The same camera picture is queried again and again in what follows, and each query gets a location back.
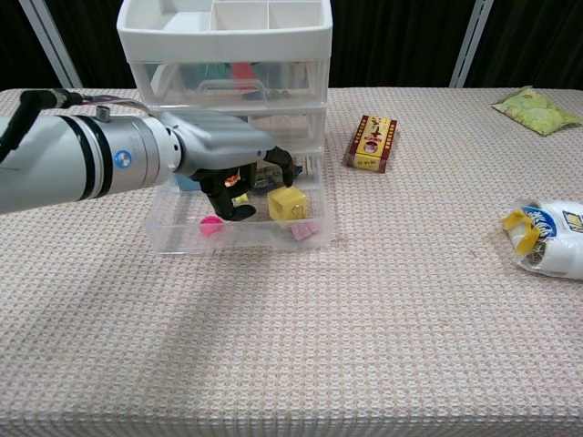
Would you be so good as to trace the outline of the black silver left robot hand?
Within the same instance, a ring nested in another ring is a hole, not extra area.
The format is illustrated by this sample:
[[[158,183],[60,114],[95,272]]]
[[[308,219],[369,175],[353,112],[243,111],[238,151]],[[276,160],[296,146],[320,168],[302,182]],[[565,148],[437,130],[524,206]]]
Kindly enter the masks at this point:
[[[181,158],[175,172],[199,183],[221,219],[242,221],[255,214],[255,207],[236,206],[232,200],[254,187],[259,162],[278,166],[284,186],[293,185],[296,167],[291,154],[268,132],[239,117],[187,110],[163,112],[159,121],[179,140]]]

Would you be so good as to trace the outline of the clear drawer with pink items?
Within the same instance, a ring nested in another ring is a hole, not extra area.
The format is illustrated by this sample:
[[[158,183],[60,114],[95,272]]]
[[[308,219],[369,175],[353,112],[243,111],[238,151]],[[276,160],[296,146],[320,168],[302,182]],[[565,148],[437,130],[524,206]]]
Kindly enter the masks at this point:
[[[256,182],[246,194],[256,213],[243,221],[223,220],[222,232],[204,237],[199,232],[199,222],[206,216],[217,216],[206,195],[198,190],[183,190],[171,180],[156,193],[144,222],[154,250],[158,253],[206,253],[215,249],[269,248],[294,250],[319,248],[332,239],[332,215],[327,208],[324,180],[324,155],[295,154],[294,186],[302,191],[308,202],[304,219],[274,221],[270,218],[267,195],[284,187],[281,169],[276,165],[257,165]],[[291,226],[312,221],[320,231],[306,240],[296,241]]]

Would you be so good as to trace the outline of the clear drawer with green contents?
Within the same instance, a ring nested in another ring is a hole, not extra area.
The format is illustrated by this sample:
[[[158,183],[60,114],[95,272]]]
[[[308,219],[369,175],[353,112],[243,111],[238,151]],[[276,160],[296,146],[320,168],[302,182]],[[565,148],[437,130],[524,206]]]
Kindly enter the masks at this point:
[[[274,110],[326,104],[330,62],[134,63],[143,101],[151,107]]]

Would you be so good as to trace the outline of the clear drawer with beige contents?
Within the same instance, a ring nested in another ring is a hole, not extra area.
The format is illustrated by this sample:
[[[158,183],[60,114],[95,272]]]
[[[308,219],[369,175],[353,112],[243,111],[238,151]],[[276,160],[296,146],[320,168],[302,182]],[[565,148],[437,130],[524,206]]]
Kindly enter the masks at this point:
[[[323,149],[326,111],[248,115],[246,121],[274,137],[293,152]]]

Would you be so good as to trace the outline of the white plastic drawer cabinet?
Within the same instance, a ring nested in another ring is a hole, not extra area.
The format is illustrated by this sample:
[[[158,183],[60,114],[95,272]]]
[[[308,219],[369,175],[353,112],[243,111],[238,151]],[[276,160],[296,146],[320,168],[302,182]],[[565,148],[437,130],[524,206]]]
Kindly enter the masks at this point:
[[[117,31],[129,67],[134,63],[324,59],[331,63],[332,57],[331,0],[122,0]],[[212,110],[244,121],[248,115],[327,110],[327,101],[319,107],[247,111],[144,104],[160,114]],[[292,158],[295,154],[324,155],[324,146],[300,153],[282,149]]]

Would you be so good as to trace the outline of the pink round small item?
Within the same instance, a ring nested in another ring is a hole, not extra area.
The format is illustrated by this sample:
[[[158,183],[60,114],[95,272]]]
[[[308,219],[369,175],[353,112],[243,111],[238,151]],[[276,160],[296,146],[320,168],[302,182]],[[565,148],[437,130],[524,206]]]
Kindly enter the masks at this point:
[[[222,232],[224,222],[217,216],[206,216],[199,222],[199,232],[204,237],[209,237],[214,233]]]

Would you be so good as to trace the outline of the yellow small box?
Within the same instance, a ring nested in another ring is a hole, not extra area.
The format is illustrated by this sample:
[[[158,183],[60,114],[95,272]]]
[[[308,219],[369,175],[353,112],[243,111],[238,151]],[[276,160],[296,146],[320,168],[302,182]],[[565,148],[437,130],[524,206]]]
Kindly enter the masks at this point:
[[[308,214],[307,197],[295,186],[276,188],[268,193],[267,199],[274,221],[305,219]]]

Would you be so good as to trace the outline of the yellow and red carton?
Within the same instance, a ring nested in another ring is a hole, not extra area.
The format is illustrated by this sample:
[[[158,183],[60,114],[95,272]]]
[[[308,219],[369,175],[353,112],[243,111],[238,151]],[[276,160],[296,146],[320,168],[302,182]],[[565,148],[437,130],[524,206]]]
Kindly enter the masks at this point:
[[[396,119],[362,115],[347,149],[345,165],[349,168],[384,173],[397,126]]]

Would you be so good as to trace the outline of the black curtain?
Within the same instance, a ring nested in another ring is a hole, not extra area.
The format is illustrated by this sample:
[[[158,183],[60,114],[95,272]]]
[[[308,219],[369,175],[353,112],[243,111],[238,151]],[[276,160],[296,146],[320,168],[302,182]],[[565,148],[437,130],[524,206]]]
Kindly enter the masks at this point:
[[[132,88],[122,0],[45,0],[85,88]],[[330,85],[447,86],[475,0],[331,0]],[[583,91],[583,0],[494,0],[468,87]],[[19,0],[0,0],[0,91],[59,86]]]

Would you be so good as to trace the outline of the pink woven tablecloth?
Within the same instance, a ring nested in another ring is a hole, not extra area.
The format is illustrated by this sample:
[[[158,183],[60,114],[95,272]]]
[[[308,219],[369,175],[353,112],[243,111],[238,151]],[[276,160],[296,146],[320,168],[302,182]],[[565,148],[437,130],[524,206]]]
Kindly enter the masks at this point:
[[[583,127],[503,95],[331,90],[324,249],[160,256],[147,190],[0,217],[0,436],[583,437],[583,282],[500,227],[583,202]],[[345,165],[362,115],[384,173]]]

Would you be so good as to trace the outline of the green snack bag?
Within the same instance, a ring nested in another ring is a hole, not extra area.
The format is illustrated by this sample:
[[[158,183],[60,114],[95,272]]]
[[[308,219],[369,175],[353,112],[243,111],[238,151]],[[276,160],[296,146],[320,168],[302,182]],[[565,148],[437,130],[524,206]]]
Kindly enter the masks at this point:
[[[543,137],[564,127],[583,126],[580,117],[558,106],[531,86],[511,92],[491,107]]]

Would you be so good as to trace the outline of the grey metal frame post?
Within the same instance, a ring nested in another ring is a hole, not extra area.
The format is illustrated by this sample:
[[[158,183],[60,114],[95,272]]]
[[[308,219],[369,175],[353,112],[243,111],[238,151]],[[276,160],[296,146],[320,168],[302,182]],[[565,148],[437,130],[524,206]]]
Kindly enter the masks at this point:
[[[450,78],[449,86],[451,88],[463,88],[465,86],[494,2],[495,0],[475,0]]]
[[[66,48],[46,0],[18,0],[42,46],[61,87],[83,88],[83,83]]]

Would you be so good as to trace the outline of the white blue yellow package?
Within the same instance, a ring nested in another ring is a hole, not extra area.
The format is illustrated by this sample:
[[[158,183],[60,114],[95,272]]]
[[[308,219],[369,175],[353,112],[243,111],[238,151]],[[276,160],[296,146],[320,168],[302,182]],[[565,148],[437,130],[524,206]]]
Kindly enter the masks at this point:
[[[524,199],[515,202],[500,222],[521,268],[583,281],[583,203]]]

